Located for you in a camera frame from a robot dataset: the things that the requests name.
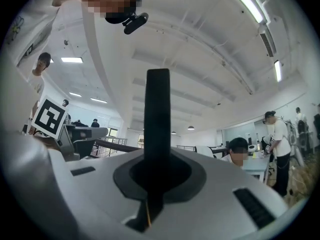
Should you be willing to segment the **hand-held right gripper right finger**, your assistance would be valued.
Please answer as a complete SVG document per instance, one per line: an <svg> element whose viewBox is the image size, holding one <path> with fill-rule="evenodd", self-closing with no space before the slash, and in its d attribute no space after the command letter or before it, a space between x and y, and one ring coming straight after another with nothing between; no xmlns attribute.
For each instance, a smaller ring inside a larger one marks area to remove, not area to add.
<svg viewBox="0 0 320 240"><path fill-rule="evenodd" d="M170 104L170 74L168 69L157 69L157 169L158 204L151 224L164 207L164 193L170 187L170 146L171 146L171 104Z"/></svg>

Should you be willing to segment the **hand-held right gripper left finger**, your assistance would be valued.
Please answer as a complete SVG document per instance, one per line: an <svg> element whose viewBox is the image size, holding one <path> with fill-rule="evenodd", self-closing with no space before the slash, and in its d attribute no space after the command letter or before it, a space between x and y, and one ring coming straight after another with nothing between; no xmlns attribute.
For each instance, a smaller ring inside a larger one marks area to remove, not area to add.
<svg viewBox="0 0 320 240"><path fill-rule="evenodd" d="M147 71L144 107L144 155L134 172L135 179L147 192L145 200L141 201L136 218L126 225L136 231L145 231L151 226L152 217L159 203L159 183L157 180L158 144L157 144L157 77L158 69Z"/></svg>

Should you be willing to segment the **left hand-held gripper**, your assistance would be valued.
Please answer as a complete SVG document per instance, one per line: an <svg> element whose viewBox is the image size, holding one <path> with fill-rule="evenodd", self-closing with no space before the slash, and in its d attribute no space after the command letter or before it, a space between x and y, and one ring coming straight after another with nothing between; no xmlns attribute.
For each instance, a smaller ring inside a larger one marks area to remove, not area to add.
<svg viewBox="0 0 320 240"><path fill-rule="evenodd" d="M108 133L105 127L71 123L67 109L48 97L38 106L31 125L33 135L47 148L59 151L66 161L96 159L97 156L92 154L93 147Z"/></svg>

